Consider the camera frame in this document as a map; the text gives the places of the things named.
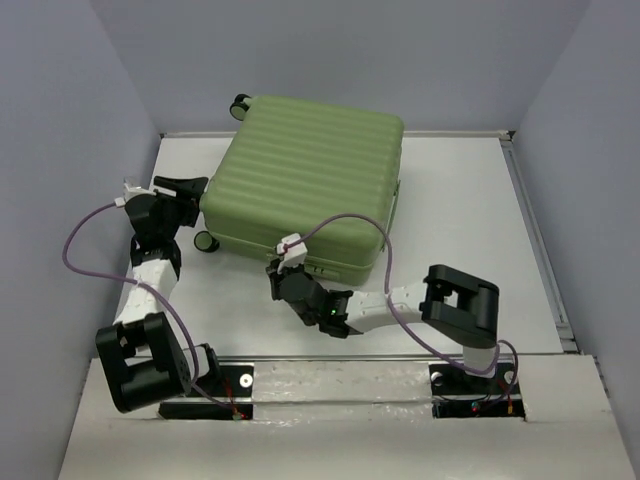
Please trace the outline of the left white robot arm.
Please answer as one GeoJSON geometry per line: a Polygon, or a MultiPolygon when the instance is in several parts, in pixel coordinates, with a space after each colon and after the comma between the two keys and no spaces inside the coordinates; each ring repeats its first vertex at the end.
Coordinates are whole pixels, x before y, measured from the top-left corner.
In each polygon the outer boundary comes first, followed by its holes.
{"type": "Polygon", "coordinates": [[[96,347],[115,407],[129,413],[174,397],[215,392],[221,370],[199,360],[186,325],[169,302],[181,275],[176,235],[193,227],[208,179],[157,176],[153,190],[125,183],[114,200],[133,229],[130,285],[114,323],[98,330],[96,347]]]}

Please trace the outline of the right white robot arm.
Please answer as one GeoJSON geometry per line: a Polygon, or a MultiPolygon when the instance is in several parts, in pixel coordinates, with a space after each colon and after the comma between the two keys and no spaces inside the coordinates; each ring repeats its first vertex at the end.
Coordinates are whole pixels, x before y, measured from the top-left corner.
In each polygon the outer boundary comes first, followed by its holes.
{"type": "Polygon", "coordinates": [[[308,327],[345,339],[398,325],[432,355],[444,359],[410,329],[427,325],[463,350],[462,384],[482,392],[497,378],[499,287],[443,264],[429,268],[423,281],[384,292],[328,290],[304,267],[283,267],[279,259],[266,267],[271,297],[283,301],[308,327]]]}

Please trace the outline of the aluminium rail across table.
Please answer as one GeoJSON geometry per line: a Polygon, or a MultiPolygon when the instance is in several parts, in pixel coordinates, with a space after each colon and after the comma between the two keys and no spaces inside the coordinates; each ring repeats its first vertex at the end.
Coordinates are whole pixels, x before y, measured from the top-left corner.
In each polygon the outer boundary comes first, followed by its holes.
{"type": "Polygon", "coordinates": [[[427,361],[446,360],[426,354],[365,354],[365,355],[220,355],[222,362],[270,362],[270,361],[427,361]]]}

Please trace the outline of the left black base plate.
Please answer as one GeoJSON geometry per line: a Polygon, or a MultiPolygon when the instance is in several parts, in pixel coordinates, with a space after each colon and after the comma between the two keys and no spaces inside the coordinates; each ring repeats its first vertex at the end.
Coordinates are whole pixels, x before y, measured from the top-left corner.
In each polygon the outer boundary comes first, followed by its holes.
{"type": "Polygon", "coordinates": [[[220,369],[220,379],[208,373],[198,380],[199,388],[214,402],[198,391],[192,391],[187,396],[162,402],[158,416],[163,420],[251,421],[254,416],[254,365],[222,364],[220,369]]]}

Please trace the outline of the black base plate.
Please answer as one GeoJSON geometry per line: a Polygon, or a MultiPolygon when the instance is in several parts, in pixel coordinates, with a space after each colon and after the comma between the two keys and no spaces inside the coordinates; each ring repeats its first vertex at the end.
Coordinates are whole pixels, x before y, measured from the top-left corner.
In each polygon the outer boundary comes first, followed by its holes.
{"type": "Polygon", "coordinates": [[[514,365],[500,363],[494,377],[469,375],[446,363],[429,366],[435,419],[526,417],[519,384],[510,387],[514,365]]]}
{"type": "Polygon", "coordinates": [[[199,388],[214,402],[198,391],[192,391],[187,396],[162,402],[158,416],[163,420],[251,421],[254,416],[254,365],[222,364],[220,369],[220,379],[208,373],[198,380],[199,388]]]}

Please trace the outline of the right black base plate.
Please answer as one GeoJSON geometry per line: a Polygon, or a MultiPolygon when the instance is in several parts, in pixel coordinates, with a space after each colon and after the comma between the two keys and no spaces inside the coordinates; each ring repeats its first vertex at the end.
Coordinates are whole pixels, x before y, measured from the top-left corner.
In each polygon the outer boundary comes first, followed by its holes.
{"type": "Polygon", "coordinates": [[[500,363],[494,377],[469,375],[446,363],[429,366],[435,419],[526,417],[519,384],[510,387],[514,365],[500,363]]]}

